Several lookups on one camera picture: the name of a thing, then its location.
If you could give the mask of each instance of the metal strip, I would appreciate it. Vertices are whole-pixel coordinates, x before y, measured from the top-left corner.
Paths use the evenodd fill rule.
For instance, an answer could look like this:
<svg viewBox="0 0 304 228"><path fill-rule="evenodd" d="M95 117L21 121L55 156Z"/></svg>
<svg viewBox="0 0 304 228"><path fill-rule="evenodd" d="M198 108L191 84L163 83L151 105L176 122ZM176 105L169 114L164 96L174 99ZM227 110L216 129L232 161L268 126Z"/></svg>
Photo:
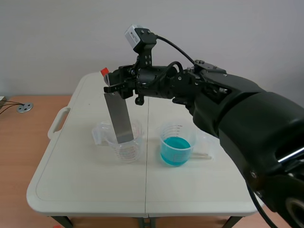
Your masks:
<svg viewBox="0 0 304 228"><path fill-rule="evenodd" d="M134 139L127 103L118 92L104 94L118 143Z"/></svg>

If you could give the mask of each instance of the measuring cup with blue liquid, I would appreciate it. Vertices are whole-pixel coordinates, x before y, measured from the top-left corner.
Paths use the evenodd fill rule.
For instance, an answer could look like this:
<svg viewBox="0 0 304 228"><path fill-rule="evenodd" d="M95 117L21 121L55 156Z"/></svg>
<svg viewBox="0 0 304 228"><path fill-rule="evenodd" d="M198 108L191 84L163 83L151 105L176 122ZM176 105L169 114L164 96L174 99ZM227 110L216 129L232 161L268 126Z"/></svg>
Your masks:
<svg viewBox="0 0 304 228"><path fill-rule="evenodd" d="M196 143L196 129L185 121L172 121L160 128L161 157L174 166L184 164Z"/></svg>

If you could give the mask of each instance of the wire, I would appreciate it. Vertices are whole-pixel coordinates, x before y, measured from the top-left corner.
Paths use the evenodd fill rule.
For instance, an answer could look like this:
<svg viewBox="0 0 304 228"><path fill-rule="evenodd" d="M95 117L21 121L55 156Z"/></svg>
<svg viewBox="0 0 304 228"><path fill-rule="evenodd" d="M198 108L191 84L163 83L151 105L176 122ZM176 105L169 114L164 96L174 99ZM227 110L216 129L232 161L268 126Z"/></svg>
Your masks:
<svg viewBox="0 0 304 228"><path fill-rule="evenodd" d="M247 185L247 189L248 189L249 195L250 195L250 197L251 197L251 199L252 199L252 201L253 201L253 203L254 203L257 211L260 213L260 215L265 220L265 222L268 224L268 226L270 226L271 228L277 228L277 226L271 221L271 219L267 216L267 214L262 209L261 205L257 201L257 198L256 198L254 192L249 187L249 185Z"/></svg>
<svg viewBox="0 0 304 228"><path fill-rule="evenodd" d="M188 56L187 54L186 54L186 52L184 52L182 49L180 49L178 46L176 46L175 44L173 44L171 41L169 41L169 40L167 40L166 38L164 38L164 37L160 37L160 36L158 36L158 35L156 35L156 38L157 39L160 39L160 40L162 40L162 41L164 41L164 42L166 42L167 44L169 44L169 45L171 45L172 47L174 47L175 49L177 49L179 52L181 52L193 65L195 64L195 62L194 62L194 60L190 57L190 56Z"/></svg>
<svg viewBox="0 0 304 228"><path fill-rule="evenodd" d="M13 105L13 104L4 104L4 105L0 105L0 108L3 106L8 106L8 105Z"/></svg>
<svg viewBox="0 0 304 228"><path fill-rule="evenodd" d="M164 69L164 70L162 71L162 73L161 73L158 77L156 77L155 79L153 79L153 80L152 80L148 85L146 85L146 86L149 87L149 86L153 85L155 82L160 81L163 77L166 76L166 73L168 72L168 70L170 70L171 67L173 67L174 65L177 65L178 68L179 68L179 73L183 74L183 68L182 68L181 63L180 63L180 62L177 62L177 61L174 61L174 62L170 63L170 64L166 67L166 69Z"/></svg>
<svg viewBox="0 0 304 228"><path fill-rule="evenodd" d="M7 107L6 109L4 109L2 112L0 112L0 114L2 114L3 112L5 112L6 110L8 110L10 107L12 106L16 106L16 105L19 105L19 104L12 104L11 106Z"/></svg>
<svg viewBox="0 0 304 228"><path fill-rule="evenodd" d="M24 105L23 103L15 102L15 101L4 101L4 102L10 102L10 103L15 103L15 104L19 104L19 105Z"/></svg>

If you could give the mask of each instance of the metal bracket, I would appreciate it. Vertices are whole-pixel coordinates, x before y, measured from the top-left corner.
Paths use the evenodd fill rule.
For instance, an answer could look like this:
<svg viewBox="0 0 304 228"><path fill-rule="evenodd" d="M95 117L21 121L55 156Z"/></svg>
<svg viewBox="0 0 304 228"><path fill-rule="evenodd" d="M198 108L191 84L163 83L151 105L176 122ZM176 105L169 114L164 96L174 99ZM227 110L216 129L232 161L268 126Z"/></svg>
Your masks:
<svg viewBox="0 0 304 228"><path fill-rule="evenodd" d="M26 113L34 107L34 104L31 102L27 102L24 105L19 105L17 108L17 112Z"/></svg>

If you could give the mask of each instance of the screw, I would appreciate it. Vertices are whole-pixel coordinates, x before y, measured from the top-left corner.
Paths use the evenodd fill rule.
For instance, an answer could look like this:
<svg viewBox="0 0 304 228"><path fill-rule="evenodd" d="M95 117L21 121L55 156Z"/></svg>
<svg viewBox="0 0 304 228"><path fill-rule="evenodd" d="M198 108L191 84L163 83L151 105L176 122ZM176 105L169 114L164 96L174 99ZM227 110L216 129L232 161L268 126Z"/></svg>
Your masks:
<svg viewBox="0 0 304 228"><path fill-rule="evenodd" d="M260 191L256 191L256 195L261 198L262 197L262 193Z"/></svg>
<svg viewBox="0 0 304 228"><path fill-rule="evenodd" d="M226 94L226 93L227 93L227 91L228 91L228 90L227 90L227 89L224 89L224 88L220 88L220 89L219 89L219 92L220 92L220 93L224 93L224 94Z"/></svg>
<svg viewBox="0 0 304 228"><path fill-rule="evenodd" d="M256 173L255 173L254 171L250 171L250 175L251 175L254 179L257 178L257 175L256 175Z"/></svg>

